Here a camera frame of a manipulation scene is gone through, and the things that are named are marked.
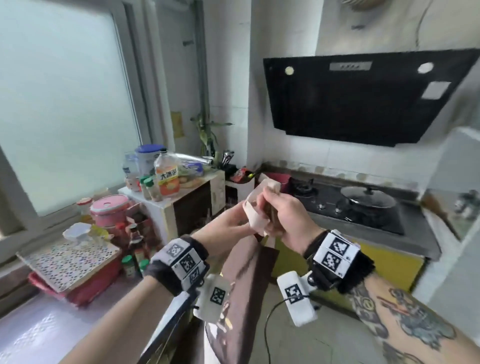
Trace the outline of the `clear plastic lid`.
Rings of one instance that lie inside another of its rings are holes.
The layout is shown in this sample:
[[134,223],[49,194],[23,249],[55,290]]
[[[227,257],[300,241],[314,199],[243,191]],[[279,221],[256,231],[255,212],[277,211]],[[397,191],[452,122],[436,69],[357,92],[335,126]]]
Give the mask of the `clear plastic lid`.
[[92,224],[77,222],[63,231],[63,237],[73,243],[81,243],[90,240]]

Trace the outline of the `brown paper bag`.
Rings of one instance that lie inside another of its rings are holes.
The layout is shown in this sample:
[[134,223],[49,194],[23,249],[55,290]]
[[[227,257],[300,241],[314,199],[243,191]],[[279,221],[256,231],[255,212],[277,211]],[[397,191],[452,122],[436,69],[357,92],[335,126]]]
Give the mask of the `brown paper bag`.
[[231,291],[215,324],[205,324],[203,364],[249,364],[256,328],[279,252],[263,232],[242,239],[221,273]]

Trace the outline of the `person's right hand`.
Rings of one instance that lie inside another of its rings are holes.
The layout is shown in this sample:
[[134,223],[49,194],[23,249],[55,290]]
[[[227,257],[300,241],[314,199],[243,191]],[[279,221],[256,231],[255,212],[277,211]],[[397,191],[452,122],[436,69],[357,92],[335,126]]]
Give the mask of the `person's right hand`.
[[[261,194],[257,197],[257,205],[261,209]],[[325,229],[312,220],[300,200],[291,196],[289,217],[279,217],[277,214],[276,220],[270,222],[264,231],[268,236],[280,237],[289,249],[303,256]]]

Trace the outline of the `white canister blue lid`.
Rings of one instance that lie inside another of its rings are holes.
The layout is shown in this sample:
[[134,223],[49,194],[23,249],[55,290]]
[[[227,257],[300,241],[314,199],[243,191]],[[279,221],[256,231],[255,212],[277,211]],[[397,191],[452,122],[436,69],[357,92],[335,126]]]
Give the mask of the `white canister blue lid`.
[[142,144],[135,149],[141,176],[155,174],[155,160],[164,148],[161,144]]

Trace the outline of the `person's left forearm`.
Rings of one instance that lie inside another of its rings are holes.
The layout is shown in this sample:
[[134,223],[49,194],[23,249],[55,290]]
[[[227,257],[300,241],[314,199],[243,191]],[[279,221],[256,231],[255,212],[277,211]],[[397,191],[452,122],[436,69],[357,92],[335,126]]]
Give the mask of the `person's left forearm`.
[[173,299],[146,276],[58,364],[137,364]]

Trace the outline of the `glass jar red lid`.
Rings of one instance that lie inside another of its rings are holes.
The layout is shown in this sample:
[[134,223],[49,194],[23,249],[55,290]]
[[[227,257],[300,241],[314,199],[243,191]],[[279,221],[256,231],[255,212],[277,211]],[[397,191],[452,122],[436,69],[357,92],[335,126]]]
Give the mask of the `glass jar red lid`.
[[94,224],[94,219],[91,215],[90,208],[93,204],[92,197],[84,197],[76,202],[76,206],[80,212],[80,222],[87,224]]

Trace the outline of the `white microwave oven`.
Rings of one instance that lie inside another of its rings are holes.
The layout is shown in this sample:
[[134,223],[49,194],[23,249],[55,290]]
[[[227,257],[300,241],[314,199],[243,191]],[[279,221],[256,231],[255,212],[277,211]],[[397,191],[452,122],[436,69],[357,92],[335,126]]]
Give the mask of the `white microwave oven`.
[[181,188],[173,197],[164,197],[160,202],[144,198],[141,192],[131,191],[127,187],[118,193],[143,205],[146,215],[153,221],[153,227],[162,243],[191,234],[225,209],[225,173],[216,170],[197,179],[193,188]]

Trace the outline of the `clear plastic water bottle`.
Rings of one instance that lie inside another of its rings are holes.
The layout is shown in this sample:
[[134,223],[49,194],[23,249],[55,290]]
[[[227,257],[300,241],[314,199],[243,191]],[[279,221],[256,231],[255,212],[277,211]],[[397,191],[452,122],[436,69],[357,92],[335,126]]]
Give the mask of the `clear plastic water bottle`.
[[126,187],[133,192],[141,192],[138,157],[133,151],[125,153],[122,170],[125,175]]

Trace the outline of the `grey vertical pipe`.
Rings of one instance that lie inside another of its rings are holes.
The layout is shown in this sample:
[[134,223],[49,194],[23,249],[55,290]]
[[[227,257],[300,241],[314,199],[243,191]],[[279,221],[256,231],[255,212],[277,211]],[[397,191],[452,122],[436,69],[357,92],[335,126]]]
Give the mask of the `grey vertical pipe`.
[[210,117],[210,107],[205,34],[205,13],[203,0],[193,0],[192,10],[194,15],[194,37],[197,56],[200,113],[207,121]]

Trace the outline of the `person's left hand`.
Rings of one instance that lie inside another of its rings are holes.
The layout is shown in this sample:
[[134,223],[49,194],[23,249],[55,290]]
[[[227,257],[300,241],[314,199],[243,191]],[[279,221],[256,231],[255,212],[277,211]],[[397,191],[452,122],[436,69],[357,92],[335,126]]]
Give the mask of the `person's left hand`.
[[[250,228],[250,236],[255,231]],[[191,235],[208,252],[210,256],[218,256],[230,251],[240,240],[248,236],[232,235],[227,227],[227,209]]]

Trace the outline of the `black pan with lid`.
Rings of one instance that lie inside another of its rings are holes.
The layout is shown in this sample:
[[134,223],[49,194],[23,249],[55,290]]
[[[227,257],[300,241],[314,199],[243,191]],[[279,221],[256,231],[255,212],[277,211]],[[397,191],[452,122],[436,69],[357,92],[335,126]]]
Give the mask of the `black pan with lid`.
[[383,228],[392,222],[397,200],[372,187],[345,186],[335,212],[345,221],[373,228]]

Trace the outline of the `cooking oil bottle orange label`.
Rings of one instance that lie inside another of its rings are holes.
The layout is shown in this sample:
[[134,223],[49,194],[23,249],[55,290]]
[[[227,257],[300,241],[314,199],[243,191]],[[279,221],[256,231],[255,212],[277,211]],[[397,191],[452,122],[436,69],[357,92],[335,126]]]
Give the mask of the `cooking oil bottle orange label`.
[[170,153],[165,147],[160,149],[153,165],[157,185],[163,197],[171,197],[180,191],[180,164],[177,155]]

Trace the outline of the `black range hood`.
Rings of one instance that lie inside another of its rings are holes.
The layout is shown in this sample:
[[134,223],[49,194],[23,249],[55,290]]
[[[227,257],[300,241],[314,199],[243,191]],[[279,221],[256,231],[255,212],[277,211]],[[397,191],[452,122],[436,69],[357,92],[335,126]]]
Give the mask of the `black range hood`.
[[477,48],[264,58],[273,126],[297,137],[415,144],[479,59]]

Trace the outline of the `foil roll box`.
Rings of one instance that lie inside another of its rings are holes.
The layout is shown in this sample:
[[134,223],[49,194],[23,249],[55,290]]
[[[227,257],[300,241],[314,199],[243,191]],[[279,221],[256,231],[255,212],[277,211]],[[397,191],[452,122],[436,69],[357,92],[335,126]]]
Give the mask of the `foil roll box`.
[[213,168],[214,157],[195,156],[182,153],[175,153],[179,160],[178,175],[180,177],[201,177],[204,173]]

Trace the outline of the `red snack packet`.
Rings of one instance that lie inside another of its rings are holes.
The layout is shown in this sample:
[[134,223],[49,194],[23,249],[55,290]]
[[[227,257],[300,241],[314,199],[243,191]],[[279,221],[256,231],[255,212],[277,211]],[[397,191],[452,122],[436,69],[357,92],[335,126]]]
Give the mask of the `red snack packet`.
[[242,167],[238,169],[232,176],[230,176],[230,182],[235,184],[246,184],[249,183],[252,179],[255,178],[255,172],[248,169],[247,167]]

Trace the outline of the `dotted cutting board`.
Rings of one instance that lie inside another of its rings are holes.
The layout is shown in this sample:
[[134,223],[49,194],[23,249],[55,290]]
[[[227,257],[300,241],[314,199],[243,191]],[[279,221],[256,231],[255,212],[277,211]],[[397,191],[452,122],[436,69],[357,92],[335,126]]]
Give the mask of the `dotted cutting board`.
[[63,293],[86,282],[121,253],[119,247],[103,238],[79,242],[61,238],[44,246],[31,244],[16,252],[16,256],[53,291]]

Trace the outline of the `green bamboo plant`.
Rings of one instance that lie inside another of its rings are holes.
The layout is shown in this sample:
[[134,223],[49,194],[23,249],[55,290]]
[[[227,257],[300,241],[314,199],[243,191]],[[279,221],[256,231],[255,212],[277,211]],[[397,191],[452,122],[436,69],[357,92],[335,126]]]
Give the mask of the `green bamboo plant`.
[[231,122],[205,120],[201,113],[190,117],[189,120],[193,123],[197,130],[198,137],[201,142],[201,155],[208,157],[215,157],[217,153],[217,147],[219,146],[218,138],[213,130],[234,125]]

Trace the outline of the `pink lidded food container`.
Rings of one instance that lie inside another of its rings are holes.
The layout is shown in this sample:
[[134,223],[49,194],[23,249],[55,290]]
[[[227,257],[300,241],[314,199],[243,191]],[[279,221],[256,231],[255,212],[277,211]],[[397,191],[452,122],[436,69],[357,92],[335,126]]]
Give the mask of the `pink lidded food container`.
[[129,197],[115,194],[94,201],[90,206],[90,214],[95,225],[102,228],[113,227],[127,221],[127,209],[129,208]]

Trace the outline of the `yellow wall sticker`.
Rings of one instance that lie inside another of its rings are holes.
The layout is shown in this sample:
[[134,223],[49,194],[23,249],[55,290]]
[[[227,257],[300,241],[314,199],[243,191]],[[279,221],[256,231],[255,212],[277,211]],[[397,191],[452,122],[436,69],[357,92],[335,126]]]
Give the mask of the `yellow wall sticker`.
[[171,123],[172,123],[174,139],[180,139],[180,138],[185,137],[182,112],[181,111],[171,111],[170,116],[171,116]]

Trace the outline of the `red capped sauce bottle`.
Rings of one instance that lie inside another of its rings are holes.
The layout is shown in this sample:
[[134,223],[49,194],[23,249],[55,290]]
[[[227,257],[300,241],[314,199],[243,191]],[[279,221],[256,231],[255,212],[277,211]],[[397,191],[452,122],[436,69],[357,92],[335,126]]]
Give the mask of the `red capped sauce bottle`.
[[129,246],[129,237],[126,231],[126,223],[125,222],[118,222],[114,226],[114,238],[112,239],[112,243],[126,251]]

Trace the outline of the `dark sauce bottle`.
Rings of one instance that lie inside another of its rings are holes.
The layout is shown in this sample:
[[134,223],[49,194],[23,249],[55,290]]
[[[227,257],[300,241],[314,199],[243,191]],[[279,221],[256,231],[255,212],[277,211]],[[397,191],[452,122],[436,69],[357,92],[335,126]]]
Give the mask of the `dark sauce bottle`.
[[137,224],[130,224],[128,229],[129,253],[133,258],[135,258],[136,262],[140,264],[143,260],[148,258],[144,237],[141,235]]

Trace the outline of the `black utensil holder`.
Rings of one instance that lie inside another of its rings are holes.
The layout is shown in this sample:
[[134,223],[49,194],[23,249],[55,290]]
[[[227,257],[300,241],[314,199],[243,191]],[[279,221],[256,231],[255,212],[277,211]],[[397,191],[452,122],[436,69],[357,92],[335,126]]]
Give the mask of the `black utensil holder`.
[[227,169],[234,156],[235,156],[235,151],[234,150],[225,149],[223,151],[220,162],[218,164],[218,168],[221,169],[221,170]]

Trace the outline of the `red plastic container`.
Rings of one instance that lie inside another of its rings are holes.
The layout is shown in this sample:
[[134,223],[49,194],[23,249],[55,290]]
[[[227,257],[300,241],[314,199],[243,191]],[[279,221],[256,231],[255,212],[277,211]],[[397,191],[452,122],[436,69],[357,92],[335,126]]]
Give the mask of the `red plastic container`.
[[289,194],[290,193],[290,181],[291,175],[288,173],[278,173],[278,172],[265,172],[267,177],[280,183],[280,192]]

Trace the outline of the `person's right forearm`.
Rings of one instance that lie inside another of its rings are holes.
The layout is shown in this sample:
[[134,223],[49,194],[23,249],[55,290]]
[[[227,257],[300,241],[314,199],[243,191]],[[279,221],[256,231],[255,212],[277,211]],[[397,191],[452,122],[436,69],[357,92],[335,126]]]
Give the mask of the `person's right forearm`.
[[346,295],[387,364],[480,364],[480,347],[410,293],[372,273]]

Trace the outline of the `frosted glass window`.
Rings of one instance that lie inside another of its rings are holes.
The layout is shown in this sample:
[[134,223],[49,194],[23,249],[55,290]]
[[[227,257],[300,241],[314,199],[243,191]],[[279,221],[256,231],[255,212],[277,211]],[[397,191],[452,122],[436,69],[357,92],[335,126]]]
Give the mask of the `frosted glass window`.
[[124,154],[151,141],[134,50],[135,0],[0,0],[0,188],[34,239],[82,197],[124,185]]

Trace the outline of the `yellow cabinet front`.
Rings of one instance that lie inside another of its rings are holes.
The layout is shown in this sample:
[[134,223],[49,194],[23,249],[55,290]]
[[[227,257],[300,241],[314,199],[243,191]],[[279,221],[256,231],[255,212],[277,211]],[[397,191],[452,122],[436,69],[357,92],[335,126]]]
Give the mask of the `yellow cabinet front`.
[[[424,265],[424,258],[388,247],[352,239],[361,246],[364,254],[374,262],[379,275],[398,288],[410,292],[417,275]],[[308,265],[302,255],[288,248],[281,238],[275,239],[274,248],[278,251],[270,282],[276,284],[277,278],[287,272],[296,271],[299,276],[308,272]]]

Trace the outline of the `black gas stove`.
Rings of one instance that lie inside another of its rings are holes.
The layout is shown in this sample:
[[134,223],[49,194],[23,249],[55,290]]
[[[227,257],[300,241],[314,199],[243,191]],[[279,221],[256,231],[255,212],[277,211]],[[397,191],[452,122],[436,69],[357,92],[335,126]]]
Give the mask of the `black gas stove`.
[[[340,221],[350,222],[342,219],[335,211],[336,204],[341,198],[341,188],[342,186],[315,183],[314,179],[309,179],[308,181],[292,177],[290,179],[290,194],[299,199],[308,212],[327,216]],[[389,225],[381,228],[371,228],[396,235],[404,235],[405,231],[399,215],[399,204],[397,203],[393,212],[392,222]]]

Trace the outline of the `red plastic tray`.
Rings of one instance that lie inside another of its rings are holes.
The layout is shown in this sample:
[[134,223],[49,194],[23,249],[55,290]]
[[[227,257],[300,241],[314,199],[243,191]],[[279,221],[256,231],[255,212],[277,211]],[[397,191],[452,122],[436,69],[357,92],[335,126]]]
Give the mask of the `red plastic tray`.
[[86,282],[66,293],[54,291],[37,273],[28,275],[28,282],[43,293],[59,301],[67,302],[74,307],[86,307],[109,288],[120,276],[122,270],[121,258],[117,257],[94,273]]

